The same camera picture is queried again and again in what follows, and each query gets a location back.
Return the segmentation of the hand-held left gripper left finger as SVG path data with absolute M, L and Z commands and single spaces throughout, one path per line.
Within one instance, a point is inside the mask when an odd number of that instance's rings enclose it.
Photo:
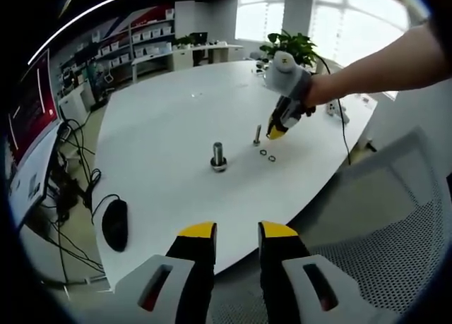
M 154 255 L 120 280 L 115 323 L 205 323 L 214 285 L 215 222 L 181 230 L 165 255 Z

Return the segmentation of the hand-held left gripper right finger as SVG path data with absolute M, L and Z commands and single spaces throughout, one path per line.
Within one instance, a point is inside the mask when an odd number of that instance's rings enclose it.
M 321 255 L 312 255 L 298 233 L 269 221 L 258 224 L 261 288 L 269 323 L 387 323 L 358 283 Z

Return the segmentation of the person's right hand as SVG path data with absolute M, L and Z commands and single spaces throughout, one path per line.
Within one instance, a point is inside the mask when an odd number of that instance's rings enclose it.
M 328 103 L 340 96 L 340 85 L 335 74 L 316 74 L 304 98 L 302 114 L 311 116 L 316 107 Z

